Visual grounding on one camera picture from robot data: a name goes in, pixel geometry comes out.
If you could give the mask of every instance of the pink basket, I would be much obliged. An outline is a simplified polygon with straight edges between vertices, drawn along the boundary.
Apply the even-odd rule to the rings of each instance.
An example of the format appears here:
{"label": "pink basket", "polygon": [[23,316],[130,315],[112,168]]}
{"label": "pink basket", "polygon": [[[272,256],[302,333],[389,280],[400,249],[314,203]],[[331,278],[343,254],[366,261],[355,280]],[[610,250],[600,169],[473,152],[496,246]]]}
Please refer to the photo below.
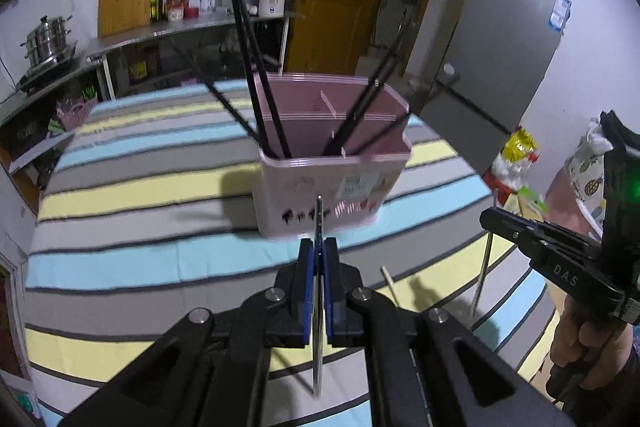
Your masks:
{"label": "pink basket", "polygon": [[82,122],[89,116],[91,110],[98,105],[98,95],[86,102],[79,102],[71,108],[68,113],[60,116],[60,121],[67,131],[73,131],[76,127],[82,125]]}
{"label": "pink basket", "polygon": [[[406,113],[407,103],[385,86],[345,145],[346,154],[320,156],[367,79],[296,73],[269,80],[293,159],[276,160],[260,150],[261,174],[254,186],[260,233],[268,238],[312,233],[317,196],[322,196],[327,232],[374,222],[411,157],[411,144],[403,126],[397,126],[363,155],[349,153]],[[282,156],[258,76],[255,82],[269,143]]]}

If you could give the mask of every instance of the bottle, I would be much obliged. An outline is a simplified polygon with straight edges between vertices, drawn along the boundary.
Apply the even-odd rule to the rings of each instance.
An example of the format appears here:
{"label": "bottle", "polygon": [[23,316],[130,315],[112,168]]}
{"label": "bottle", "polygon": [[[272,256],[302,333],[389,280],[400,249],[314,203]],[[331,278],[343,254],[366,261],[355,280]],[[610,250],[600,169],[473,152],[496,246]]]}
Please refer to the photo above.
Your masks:
{"label": "bottle", "polygon": [[149,8],[149,20],[156,22],[158,20],[158,0],[150,0],[151,6]]}
{"label": "bottle", "polygon": [[164,8],[164,0],[156,0],[156,4],[158,5],[158,20],[165,21],[166,9]]}

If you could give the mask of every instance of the power cord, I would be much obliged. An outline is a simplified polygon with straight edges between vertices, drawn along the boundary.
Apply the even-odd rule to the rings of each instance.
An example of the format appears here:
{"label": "power cord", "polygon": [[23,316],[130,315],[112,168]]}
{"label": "power cord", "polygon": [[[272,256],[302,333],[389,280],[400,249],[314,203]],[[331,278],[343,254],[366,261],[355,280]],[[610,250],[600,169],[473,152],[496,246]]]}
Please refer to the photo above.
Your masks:
{"label": "power cord", "polygon": [[6,68],[5,64],[4,64],[4,60],[2,60],[2,55],[0,55],[0,62],[2,63],[2,67],[4,68],[4,70],[6,71],[6,74],[9,75],[9,78],[11,79],[11,82],[14,84],[15,87],[15,80],[14,78],[11,76],[11,73],[9,73],[9,70]]}

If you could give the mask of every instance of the sleeve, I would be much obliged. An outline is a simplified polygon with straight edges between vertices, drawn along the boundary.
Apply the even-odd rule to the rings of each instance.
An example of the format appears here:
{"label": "sleeve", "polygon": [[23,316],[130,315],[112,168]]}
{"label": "sleeve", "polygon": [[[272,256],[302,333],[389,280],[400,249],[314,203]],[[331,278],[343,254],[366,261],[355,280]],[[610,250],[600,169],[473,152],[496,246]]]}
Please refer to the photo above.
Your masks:
{"label": "sleeve", "polygon": [[640,360],[631,350],[625,367],[607,387],[576,389],[562,408],[578,427],[638,427],[640,425]]}

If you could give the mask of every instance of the person's arm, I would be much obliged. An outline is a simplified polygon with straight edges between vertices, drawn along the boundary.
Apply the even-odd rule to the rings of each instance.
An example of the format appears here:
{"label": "person's arm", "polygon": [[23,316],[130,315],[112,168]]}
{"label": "person's arm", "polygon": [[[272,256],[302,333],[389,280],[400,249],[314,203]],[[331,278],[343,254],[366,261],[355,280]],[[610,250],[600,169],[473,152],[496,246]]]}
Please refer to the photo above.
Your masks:
{"label": "person's arm", "polygon": [[[551,360],[561,367],[577,360],[584,346],[601,346],[610,333],[593,323],[578,322],[574,310],[574,301],[567,298],[551,346]],[[631,326],[607,344],[580,388],[565,399],[562,410],[580,427],[640,425],[640,359],[633,348]]]}

